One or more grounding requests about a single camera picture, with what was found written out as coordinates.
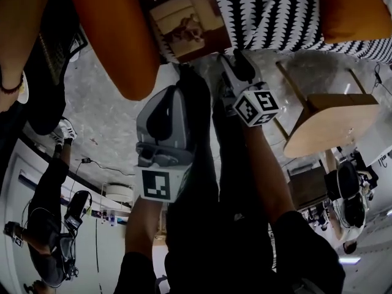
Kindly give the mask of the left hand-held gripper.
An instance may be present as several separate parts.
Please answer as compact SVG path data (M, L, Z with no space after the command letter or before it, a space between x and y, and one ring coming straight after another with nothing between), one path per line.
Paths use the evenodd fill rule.
M175 202L194 161L186 150L191 144L186 100L177 86L150 98L137 116L137 134L135 189L147 200Z

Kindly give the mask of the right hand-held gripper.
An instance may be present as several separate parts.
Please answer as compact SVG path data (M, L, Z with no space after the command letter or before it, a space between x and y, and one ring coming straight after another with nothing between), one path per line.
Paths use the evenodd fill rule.
M252 83L255 69L245 55L235 49L234 63L223 54L219 54L218 61L222 64L225 75L225 87L222 101L227 116L238 115L247 127L261 126L269 123L279 113L279 106L268 85L261 81L254 84L238 96L232 89L241 89L242 82Z

